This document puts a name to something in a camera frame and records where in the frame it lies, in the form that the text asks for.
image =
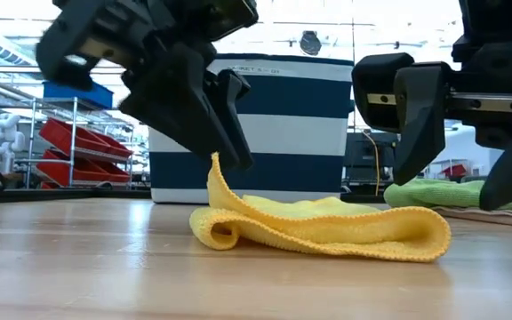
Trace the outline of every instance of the green towel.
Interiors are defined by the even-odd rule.
[[[483,181],[456,183],[444,180],[414,179],[403,186],[391,185],[384,193],[384,200],[391,207],[436,206],[477,208]],[[512,203],[500,208],[511,210]]]

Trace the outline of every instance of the blue bin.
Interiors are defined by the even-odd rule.
[[[231,189],[285,202],[339,197],[353,62],[221,54],[210,70],[224,68],[244,75],[252,87],[236,109],[254,166],[225,172]],[[208,202],[210,164],[151,129],[149,151],[156,203]]]
[[[114,93],[105,86],[93,83],[89,92],[80,91],[66,85],[56,84],[51,81],[43,82],[43,97],[49,99],[74,99],[83,100],[94,109],[112,109],[114,105]]]

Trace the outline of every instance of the wall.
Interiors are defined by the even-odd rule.
[[[455,125],[458,130],[445,133],[445,149],[434,161],[449,159],[467,159],[475,167],[479,167],[479,173],[489,173],[502,150],[484,148],[476,144],[476,129],[472,126]]]

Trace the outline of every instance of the yellow microfiber cloth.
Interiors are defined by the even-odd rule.
[[[380,211],[336,197],[293,204],[241,199],[224,180],[217,154],[207,187],[210,207],[196,209],[189,224],[199,241],[215,250],[232,249],[244,237],[294,252],[430,262],[451,242],[447,222],[428,208]]]

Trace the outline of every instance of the wooden surface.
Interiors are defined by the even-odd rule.
[[[0,319],[512,319],[512,227],[451,220],[435,264],[305,256],[190,234],[189,206],[0,204]]]

